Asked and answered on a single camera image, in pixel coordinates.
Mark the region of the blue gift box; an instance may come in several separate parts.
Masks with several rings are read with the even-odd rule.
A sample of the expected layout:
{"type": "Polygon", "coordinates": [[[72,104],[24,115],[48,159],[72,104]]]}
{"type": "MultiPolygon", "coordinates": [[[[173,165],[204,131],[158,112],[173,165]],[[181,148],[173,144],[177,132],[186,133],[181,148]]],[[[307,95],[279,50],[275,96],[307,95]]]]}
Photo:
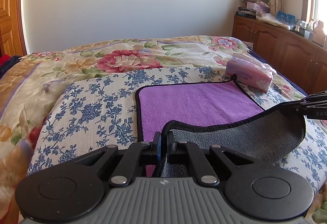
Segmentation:
{"type": "Polygon", "coordinates": [[[277,20],[287,25],[295,25],[295,21],[296,21],[294,15],[286,14],[285,12],[282,11],[278,11],[277,20]]]}

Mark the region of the red blanket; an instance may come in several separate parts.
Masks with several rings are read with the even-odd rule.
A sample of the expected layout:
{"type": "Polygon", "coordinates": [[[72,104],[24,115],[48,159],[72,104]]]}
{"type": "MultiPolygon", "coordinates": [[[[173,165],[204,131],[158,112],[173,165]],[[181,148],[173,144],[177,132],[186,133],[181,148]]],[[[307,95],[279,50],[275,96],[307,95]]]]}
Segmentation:
{"type": "Polygon", "coordinates": [[[2,66],[5,62],[11,59],[11,56],[5,54],[0,57],[0,66],[2,66]]]}

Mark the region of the wooden panel door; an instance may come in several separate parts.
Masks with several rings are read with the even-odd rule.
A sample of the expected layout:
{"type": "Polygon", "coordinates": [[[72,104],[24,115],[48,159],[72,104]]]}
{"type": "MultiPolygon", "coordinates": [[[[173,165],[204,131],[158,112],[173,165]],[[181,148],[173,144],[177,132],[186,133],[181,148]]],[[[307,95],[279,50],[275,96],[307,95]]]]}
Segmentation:
{"type": "Polygon", "coordinates": [[[1,0],[1,55],[25,56],[21,0],[1,0]]]}

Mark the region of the stack of books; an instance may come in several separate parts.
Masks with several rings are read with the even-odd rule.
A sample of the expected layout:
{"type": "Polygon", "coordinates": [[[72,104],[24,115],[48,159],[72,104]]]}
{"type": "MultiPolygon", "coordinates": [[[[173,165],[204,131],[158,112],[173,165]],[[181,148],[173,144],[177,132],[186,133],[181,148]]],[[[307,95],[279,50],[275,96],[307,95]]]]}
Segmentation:
{"type": "Polygon", "coordinates": [[[244,7],[239,7],[238,10],[236,11],[236,16],[256,19],[257,13],[253,9],[247,9],[247,8],[244,8],[244,7]]]}

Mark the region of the white plastic bag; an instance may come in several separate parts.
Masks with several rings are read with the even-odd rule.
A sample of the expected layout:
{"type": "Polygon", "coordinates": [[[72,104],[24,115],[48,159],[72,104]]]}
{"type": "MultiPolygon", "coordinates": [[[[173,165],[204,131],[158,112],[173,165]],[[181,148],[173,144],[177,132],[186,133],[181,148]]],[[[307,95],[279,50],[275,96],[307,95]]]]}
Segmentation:
{"type": "Polygon", "coordinates": [[[257,20],[269,25],[287,29],[288,31],[291,31],[295,27],[294,24],[288,24],[286,22],[279,21],[276,17],[274,17],[270,13],[262,14],[262,16],[258,17],[257,20]]]}

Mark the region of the pink box on cabinet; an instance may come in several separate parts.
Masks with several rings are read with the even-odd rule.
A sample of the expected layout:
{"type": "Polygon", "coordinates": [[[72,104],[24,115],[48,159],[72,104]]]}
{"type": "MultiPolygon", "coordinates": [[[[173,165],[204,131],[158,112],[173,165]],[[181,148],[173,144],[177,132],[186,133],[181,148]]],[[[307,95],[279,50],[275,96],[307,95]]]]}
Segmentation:
{"type": "Polygon", "coordinates": [[[262,14],[268,14],[270,12],[270,8],[268,6],[256,2],[248,1],[247,8],[254,10],[258,16],[261,16],[262,14]]]}

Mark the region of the pink tissue box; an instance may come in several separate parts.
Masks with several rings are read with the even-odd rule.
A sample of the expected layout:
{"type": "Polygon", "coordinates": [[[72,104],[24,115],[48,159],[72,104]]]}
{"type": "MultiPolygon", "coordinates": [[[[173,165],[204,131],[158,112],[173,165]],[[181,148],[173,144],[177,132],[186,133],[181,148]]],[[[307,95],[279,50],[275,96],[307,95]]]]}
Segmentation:
{"type": "Polygon", "coordinates": [[[227,62],[225,77],[267,93],[273,81],[273,71],[261,63],[232,57],[227,62]]]}

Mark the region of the blue floral white cloth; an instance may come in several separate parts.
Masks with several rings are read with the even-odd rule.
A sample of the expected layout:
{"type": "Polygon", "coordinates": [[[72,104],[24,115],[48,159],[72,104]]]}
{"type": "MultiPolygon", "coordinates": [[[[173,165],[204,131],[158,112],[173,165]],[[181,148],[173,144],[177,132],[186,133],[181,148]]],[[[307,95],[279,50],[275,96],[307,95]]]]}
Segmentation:
{"type": "Polygon", "coordinates": [[[100,147],[126,149],[152,140],[176,120],[210,126],[252,117],[303,94],[275,75],[268,92],[224,78],[219,68],[161,68],[46,84],[53,108],[37,132],[28,167],[32,174],[100,147]]]}

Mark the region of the floral bed quilt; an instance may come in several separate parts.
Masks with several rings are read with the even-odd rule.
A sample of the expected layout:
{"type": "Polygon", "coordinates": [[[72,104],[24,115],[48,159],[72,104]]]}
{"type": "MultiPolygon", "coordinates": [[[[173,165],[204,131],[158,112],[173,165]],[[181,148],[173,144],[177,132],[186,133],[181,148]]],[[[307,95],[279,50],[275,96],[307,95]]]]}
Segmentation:
{"type": "Polygon", "coordinates": [[[232,37],[22,57],[1,78],[1,223],[326,223],[326,89],[232,37]]]}

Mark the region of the wooden sideboard cabinet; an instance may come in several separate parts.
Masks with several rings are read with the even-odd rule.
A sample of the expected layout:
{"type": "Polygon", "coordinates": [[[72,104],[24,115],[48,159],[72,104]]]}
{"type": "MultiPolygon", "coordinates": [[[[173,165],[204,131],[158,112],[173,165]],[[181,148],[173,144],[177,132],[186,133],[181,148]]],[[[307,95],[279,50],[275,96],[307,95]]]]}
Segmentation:
{"type": "Polygon", "coordinates": [[[253,51],[307,94],[326,90],[326,50],[287,29],[241,16],[232,36],[253,43],[253,51]]]}

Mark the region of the purple grey microfiber towel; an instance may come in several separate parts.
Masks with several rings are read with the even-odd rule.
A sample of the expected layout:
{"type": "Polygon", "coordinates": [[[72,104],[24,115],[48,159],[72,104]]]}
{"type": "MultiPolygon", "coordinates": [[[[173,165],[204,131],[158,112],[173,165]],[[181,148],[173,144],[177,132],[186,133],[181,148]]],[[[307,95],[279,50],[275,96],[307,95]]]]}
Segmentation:
{"type": "Polygon", "coordinates": [[[221,145],[274,164],[305,137],[302,115],[281,104],[264,110],[235,81],[145,86],[135,100],[139,140],[173,132],[175,140],[202,149],[221,145]]]}

